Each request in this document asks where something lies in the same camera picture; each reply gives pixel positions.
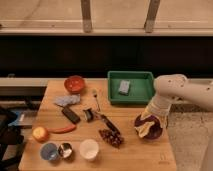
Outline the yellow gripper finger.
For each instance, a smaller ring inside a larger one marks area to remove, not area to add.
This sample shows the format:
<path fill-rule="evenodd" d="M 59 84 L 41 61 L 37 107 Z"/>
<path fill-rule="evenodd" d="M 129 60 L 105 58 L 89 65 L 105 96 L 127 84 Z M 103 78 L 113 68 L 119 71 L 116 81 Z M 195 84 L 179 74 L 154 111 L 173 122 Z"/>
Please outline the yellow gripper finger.
<path fill-rule="evenodd" d="M 168 126 L 168 117 L 160 118 L 160 127 L 167 128 Z"/>
<path fill-rule="evenodd" d="M 148 133 L 149 133 L 149 130 L 150 128 L 155 124 L 154 121 L 151 121 L 151 122 L 145 122 L 143 125 L 139 126 L 137 128 L 137 131 L 138 131 L 138 135 L 140 138 L 143 138 L 145 137 Z"/>

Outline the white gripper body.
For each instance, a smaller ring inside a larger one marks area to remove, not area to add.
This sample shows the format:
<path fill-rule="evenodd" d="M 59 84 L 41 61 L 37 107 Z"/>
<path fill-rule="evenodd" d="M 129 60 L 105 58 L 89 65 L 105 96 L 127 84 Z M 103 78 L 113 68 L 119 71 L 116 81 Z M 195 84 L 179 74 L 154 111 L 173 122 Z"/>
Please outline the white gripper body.
<path fill-rule="evenodd" d="M 155 116 L 159 121 L 160 118 L 167 117 L 172 102 L 163 96 L 154 96 L 143 111 L 143 117 Z"/>

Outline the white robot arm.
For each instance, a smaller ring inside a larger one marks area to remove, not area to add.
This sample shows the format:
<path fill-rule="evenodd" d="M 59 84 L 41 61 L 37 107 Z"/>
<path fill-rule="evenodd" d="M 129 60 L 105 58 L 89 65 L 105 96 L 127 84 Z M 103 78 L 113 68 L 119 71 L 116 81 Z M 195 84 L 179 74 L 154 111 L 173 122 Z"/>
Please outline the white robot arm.
<path fill-rule="evenodd" d="M 140 138 L 157 139 L 162 135 L 172 103 L 181 98 L 213 111 L 213 85 L 190 83 L 183 74 L 162 75 L 154 80 L 155 95 L 135 119 Z"/>

